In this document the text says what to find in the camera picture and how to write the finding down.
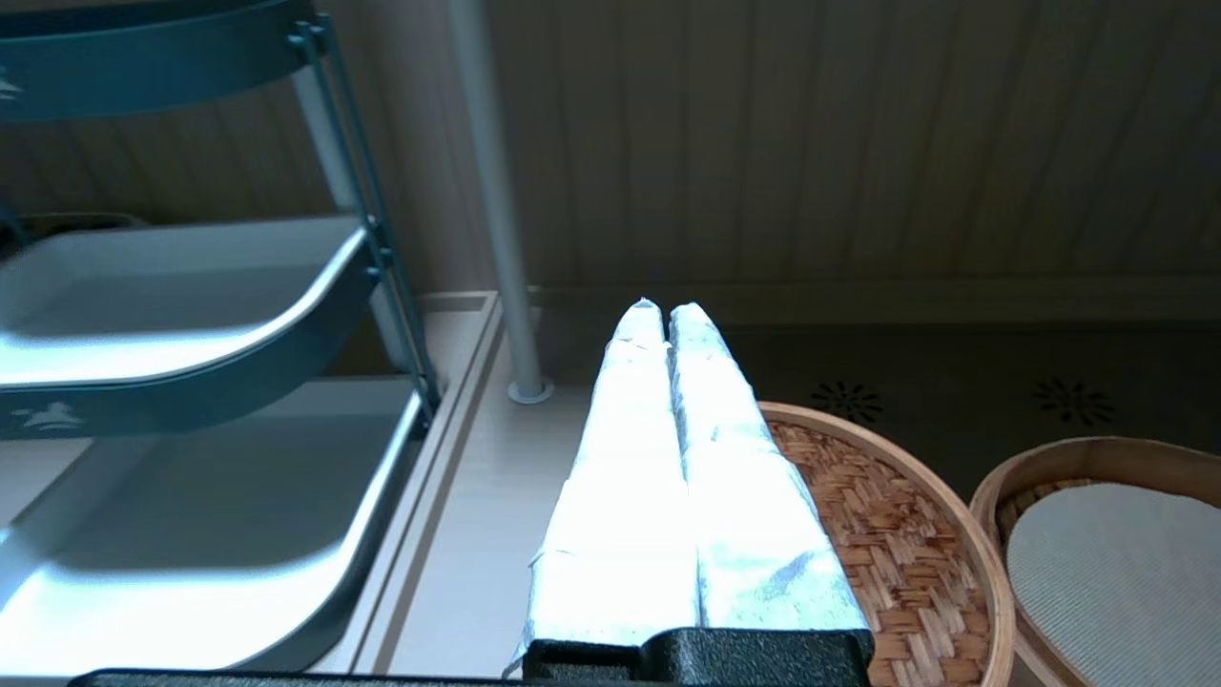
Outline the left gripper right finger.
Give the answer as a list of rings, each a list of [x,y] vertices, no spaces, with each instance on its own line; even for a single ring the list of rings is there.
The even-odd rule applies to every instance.
[[[669,344],[703,624],[864,635],[864,614],[811,492],[781,456],[755,390],[701,305],[672,310]]]

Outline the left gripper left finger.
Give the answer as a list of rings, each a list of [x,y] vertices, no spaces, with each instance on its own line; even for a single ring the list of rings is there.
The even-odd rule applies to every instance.
[[[538,552],[523,639],[637,648],[698,620],[696,548],[676,444],[661,308],[619,318],[593,379],[578,451]]]

